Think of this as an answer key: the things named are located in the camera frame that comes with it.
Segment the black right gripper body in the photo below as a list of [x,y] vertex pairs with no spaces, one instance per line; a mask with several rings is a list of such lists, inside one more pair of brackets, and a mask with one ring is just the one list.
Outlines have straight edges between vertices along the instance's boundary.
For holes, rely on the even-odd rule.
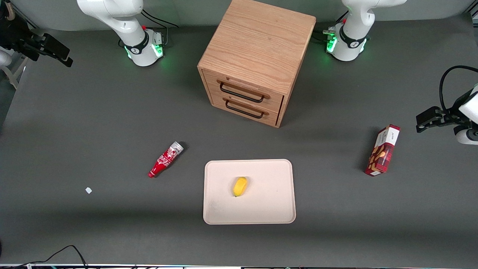
[[41,51],[37,38],[39,36],[30,31],[28,23],[22,17],[16,15],[9,21],[5,14],[1,15],[0,45],[2,48],[22,53],[37,61],[40,55],[45,55]]

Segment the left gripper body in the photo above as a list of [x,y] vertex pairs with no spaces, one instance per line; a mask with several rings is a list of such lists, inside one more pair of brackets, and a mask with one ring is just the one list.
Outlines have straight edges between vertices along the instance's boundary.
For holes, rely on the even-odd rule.
[[478,86],[475,85],[473,89],[456,99],[451,107],[443,107],[443,111],[445,112],[444,126],[477,126]]

